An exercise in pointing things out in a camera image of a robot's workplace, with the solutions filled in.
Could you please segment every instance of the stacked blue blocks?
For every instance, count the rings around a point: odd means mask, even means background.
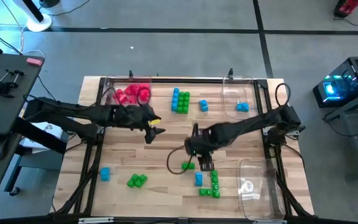
[[[202,112],[208,111],[208,104],[207,104],[206,100],[200,100],[200,110]]]
[[[175,112],[178,109],[178,102],[179,102],[179,89],[174,88],[173,96],[172,96],[172,105],[171,105],[172,112]]]
[[[102,181],[110,181],[110,168],[108,167],[103,167],[100,170],[100,179]]]
[[[248,112],[249,111],[248,103],[238,103],[237,102],[236,111]]]
[[[195,173],[194,184],[197,187],[201,187],[203,185],[203,174],[201,172],[196,172]]]

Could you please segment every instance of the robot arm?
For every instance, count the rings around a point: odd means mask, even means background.
[[[238,136],[272,126],[268,131],[268,143],[285,144],[285,134],[300,128],[301,122],[292,106],[283,105],[267,113],[237,123],[217,123],[206,129],[193,127],[193,134],[186,138],[186,152],[197,156],[202,171],[214,169],[211,154],[232,144]]]
[[[68,117],[88,119],[91,124],[81,124]],[[24,113],[30,122],[48,122],[65,131],[73,131],[80,138],[96,139],[98,127],[115,127],[145,130],[145,141],[150,144],[165,129],[151,127],[149,121],[161,119],[149,105],[93,105],[81,106],[62,103],[45,97],[30,100]]]

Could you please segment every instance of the gray floor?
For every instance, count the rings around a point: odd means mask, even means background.
[[[265,29],[358,30],[345,21],[333,21],[336,0],[259,3]],[[62,1],[49,10],[59,13],[76,5],[77,1]],[[25,24],[24,15],[14,13]],[[358,8],[348,19],[358,23]],[[14,24],[1,3],[0,24]],[[91,0],[71,14],[54,17],[53,26],[257,28],[251,0]],[[0,31],[0,35],[19,46],[18,32]],[[315,213],[358,221],[358,182],[344,180],[358,169],[357,154],[346,138],[323,123],[321,118],[330,110],[319,109],[311,92],[347,57],[358,56],[358,35],[266,35],[266,39],[273,75],[291,86],[290,103],[306,126],[300,148]],[[266,77],[258,34],[26,32],[25,50],[31,49],[45,52],[41,77],[55,97],[69,102],[77,101],[85,75],[127,75],[133,70],[139,75],[221,77],[232,67],[238,75]],[[39,83],[32,93],[46,94]],[[57,177],[52,171],[24,170],[17,183],[23,194],[9,197],[0,189],[0,206],[7,208],[0,218],[46,214]]]

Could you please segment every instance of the transparent container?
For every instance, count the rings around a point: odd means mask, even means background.
[[[104,82],[102,105],[145,105],[152,97],[151,77],[109,77]]]
[[[242,160],[237,171],[239,206],[250,220],[282,220],[275,168],[270,159]]]
[[[255,110],[254,87],[246,84],[252,78],[246,77],[223,77],[222,81],[222,110],[224,114],[233,119],[247,119],[251,116],[250,112]],[[247,103],[248,112],[237,111],[238,103]]]

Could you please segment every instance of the wooden tabletop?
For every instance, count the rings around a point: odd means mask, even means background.
[[[78,103],[91,105],[95,102],[100,77],[84,77]],[[268,79],[272,107],[278,105],[274,100],[275,87],[282,79]],[[173,88],[189,91],[190,108],[188,114],[175,114],[170,111]],[[166,168],[168,153],[183,145],[184,139],[191,135],[193,124],[206,128],[222,121],[238,121],[257,115],[254,92],[251,85],[231,85],[224,87],[224,107],[221,84],[195,83],[153,83],[150,105],[162,117],[158,128],[166,131],[159,134],[152,144],[144,142],[144,132],[120,128],[108,128],[99,169],[110,167],[110,181],[102,182],[98,177],[92,216],[115,217],[202,217],[202,218],[242,218],[244,211],[239,206],[237,191],[237,170],[243,159],[263,160],[264,150],[260,131],[239,136],[229,147],[221,148],[213,154],[215,168],[219,174],[221,198],[200,197],[198,187],[194,186],[194,172],[173,175]],[[287,98],[285,89],[278,93],[279,100]],[[249,113],[237,113],[234,105],[237,99],[248,102]],[[208,102],[208,112],[199,109],[199,100]],[[74,138],[68,147],[80,140]],[[287,139],[288,145],[299,151],[298,143]],[[76,189],[83,164],[86,146],[78,146],[68,151],[63,160],[54,196],[58,209]],[[170,167],[180,170],[180,164],[187,161],[184,150],[175,152],[170,159]],[[288,188],[306,211],[313,213],[308,184],[302,161],[291,150],[282,147],[282,160]],[[149,179],[141,189],[129,188],[126,183],[132,174],[145,174]],[[210,188],[209,172],[203,173],[203,188]],[[88,189],[85,190],[82,207],[85,206]],[[246,204],[249,211],[258,212]]]

